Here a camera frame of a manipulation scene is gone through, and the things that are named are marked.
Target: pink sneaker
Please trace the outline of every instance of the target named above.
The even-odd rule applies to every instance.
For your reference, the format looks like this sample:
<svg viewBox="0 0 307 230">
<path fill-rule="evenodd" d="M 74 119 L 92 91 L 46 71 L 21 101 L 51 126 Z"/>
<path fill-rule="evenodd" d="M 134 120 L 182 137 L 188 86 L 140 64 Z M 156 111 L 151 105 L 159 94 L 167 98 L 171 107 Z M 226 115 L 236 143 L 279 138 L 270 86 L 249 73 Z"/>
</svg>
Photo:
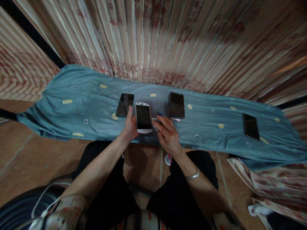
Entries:
<svg viewBox="0 0 307 230">
<path fill-rule="evenodd" d="M 168 153 L 164 158 L 165 163 L 170 166 L 172 163 L 172 156 Z"/>
</svg>

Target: person's left hand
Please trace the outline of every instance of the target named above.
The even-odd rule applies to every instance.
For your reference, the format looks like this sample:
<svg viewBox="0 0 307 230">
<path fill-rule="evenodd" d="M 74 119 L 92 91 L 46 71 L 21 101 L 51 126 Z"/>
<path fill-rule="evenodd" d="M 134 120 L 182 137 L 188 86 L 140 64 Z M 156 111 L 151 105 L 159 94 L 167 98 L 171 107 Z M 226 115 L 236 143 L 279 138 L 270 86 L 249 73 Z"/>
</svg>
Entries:
<svg viewBox="0 0 307 230">
<path fill-rule="evenodd" d="M 136 127 L 136 117 L 132 117 L 132 106 L 129 105 L 129 110 L 126 118 L 126 123 L 125 123 L 125 128 L 122 131 L 124 136 L 129 140 L 132 141 L 135 139 L 139 133 L 137 132 L 137 127 Z"/>
</svg>

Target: silver bracelet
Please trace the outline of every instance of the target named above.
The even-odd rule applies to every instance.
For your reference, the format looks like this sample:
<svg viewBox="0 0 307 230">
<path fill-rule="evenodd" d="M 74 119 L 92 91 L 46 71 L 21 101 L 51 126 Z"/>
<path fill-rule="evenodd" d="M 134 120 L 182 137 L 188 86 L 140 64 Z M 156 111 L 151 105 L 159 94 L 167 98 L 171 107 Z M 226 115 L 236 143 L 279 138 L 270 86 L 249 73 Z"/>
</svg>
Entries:
<svg viewBox="0 0 307 230">
<path fill-rule="evenodd" d="M 197 172 L 193 176 L 190 176 L 190 177 L 185 176 L 185 178 L 187 180 L 192 180 L 192 179 L 195 179 L 196 177 L 198 177 L 198 175 L 199 175 L 199 168 L 197 167 Z"/>
</svg>

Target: smartphone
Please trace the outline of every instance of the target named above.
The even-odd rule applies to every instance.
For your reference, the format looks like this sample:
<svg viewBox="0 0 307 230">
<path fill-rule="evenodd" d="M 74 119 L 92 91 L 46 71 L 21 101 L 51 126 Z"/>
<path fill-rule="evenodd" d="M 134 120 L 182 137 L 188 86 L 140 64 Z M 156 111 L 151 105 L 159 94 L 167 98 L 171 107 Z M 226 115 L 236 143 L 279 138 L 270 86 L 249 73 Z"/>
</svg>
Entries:
<svg viewBox="0 0 307 230">
<path fill-rule="evenodd" d="M 169 94 L 169 118 L 175 121 L 181 121 L 185 117 L 185 101 L 182 94 Z"/>
<path fill-rule="evenodd" d="M 135 103 L 135 116 L 137 118 L 137 132 L 151 133 L 153 131 L 149 104 L 144 102 Z"/>
<path fill-rule="evenodd" d="M 133 106 L 133 100 L 133 94 L 122 94 L 116 110 L 116 116 L 127 117 L 129 105 Z"/>
<path fill-rule="evenodd" d="M 243 114 L 244 133 L 246 136 L 260 141 L 257 120 L 248 114 Z"/>
</svg>

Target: patterned shirt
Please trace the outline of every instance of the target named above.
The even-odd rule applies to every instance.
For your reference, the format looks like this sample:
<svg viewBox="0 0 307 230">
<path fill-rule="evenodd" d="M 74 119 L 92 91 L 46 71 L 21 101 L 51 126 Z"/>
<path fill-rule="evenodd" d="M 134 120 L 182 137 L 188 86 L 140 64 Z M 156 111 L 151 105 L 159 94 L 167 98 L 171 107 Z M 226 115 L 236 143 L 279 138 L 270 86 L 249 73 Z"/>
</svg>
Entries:
<svg viewBox="0 0 307 230">
<path fill-rule="evenodd" d="M 81 230 L 85 229 L 87 220 L 87 203 L 81 195 L 71 195 L 60 200 L 48 213 L 34 221 L 31 230 Z M 134 226 L 139 229 L 169 229 L 158 217 L 147 210 L 135 213 L 118 223 L 112 229 L 130 230 Z M 229 213 L 218 213 L 213 215 L 212 230 L 241 230 L 240 222 Z"/>
</svg>

